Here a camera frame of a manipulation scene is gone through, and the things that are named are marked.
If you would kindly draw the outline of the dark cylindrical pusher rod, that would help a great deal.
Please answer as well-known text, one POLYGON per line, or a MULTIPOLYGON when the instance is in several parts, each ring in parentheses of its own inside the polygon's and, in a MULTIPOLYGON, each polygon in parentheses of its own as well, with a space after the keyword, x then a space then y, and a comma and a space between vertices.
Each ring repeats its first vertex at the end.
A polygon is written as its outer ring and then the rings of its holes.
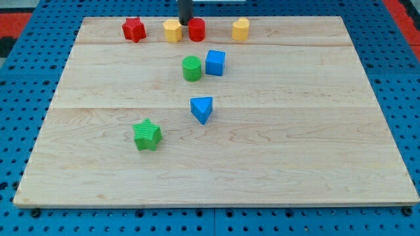
POLYGON ((178 18, 183 26, 187 26, 188 22, 194 17, 193 0, 178 0, 178 18))

